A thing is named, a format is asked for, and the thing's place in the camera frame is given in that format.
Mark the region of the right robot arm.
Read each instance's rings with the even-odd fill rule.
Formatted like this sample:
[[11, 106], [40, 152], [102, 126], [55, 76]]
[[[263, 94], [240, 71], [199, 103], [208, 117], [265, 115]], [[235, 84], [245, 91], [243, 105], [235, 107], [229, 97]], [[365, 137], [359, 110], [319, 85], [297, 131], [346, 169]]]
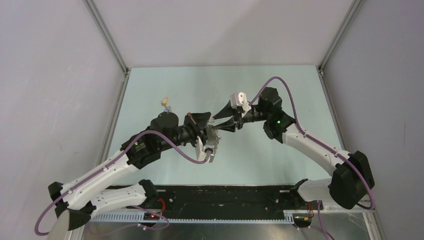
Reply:
[[301, 152], [328, 174], [321, 180], [304, 179], [294, 187], [291, 204], [305, 208], [311, 201], [335, 201], [342, 208], [351, 210], [375, 186], [367, 156], [361, 151], [328, 146], [301, 128], [296, 119], [282, 108], [283, 100], [276, 88], [265, 87], [258, 96], [258, 103], [247, 101], [246, 94], [237, 92], [230, 96], [226, 106], [213, 119], [227, 119], [215, 126], [216, 130], [235, 132], [244, 124], [263, 121], [267, 137]]

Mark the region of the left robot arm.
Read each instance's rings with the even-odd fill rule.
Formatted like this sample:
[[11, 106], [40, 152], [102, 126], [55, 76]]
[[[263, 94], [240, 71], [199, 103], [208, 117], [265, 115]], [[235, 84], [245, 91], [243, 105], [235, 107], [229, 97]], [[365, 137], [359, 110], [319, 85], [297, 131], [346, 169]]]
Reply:
[[199, 147], [207, 140], [210, 112], [188, 113], [179, 125], [179, 118], [165, 112], [154, 118], [139, 134], [133, 135], [109, 159], [66, 184], [54, 182], [48, 191], [55, 205], [56, 216], [69, 213], [69, 231], [87, 224], [95, 216], [128, 206], [153, 208], [158, 202], [158, 192], [151, 180], [124, 187], [112, 184], [159, 160], [169, 149], [187, 143]]

